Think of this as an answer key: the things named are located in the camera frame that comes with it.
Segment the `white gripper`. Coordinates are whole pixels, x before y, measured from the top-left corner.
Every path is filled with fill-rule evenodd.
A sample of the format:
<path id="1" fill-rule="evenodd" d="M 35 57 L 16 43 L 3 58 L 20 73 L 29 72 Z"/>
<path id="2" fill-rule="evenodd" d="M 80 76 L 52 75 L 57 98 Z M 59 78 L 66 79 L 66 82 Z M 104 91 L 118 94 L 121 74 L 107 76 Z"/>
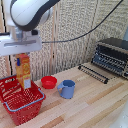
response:
<path id="1" fill-rule="evenodd" d="M 0 56 L 28 53 L 41 48 L 38 30 L 24 32 L 20 39 L 14 39 L 10 33 L 0 33 Z"/>

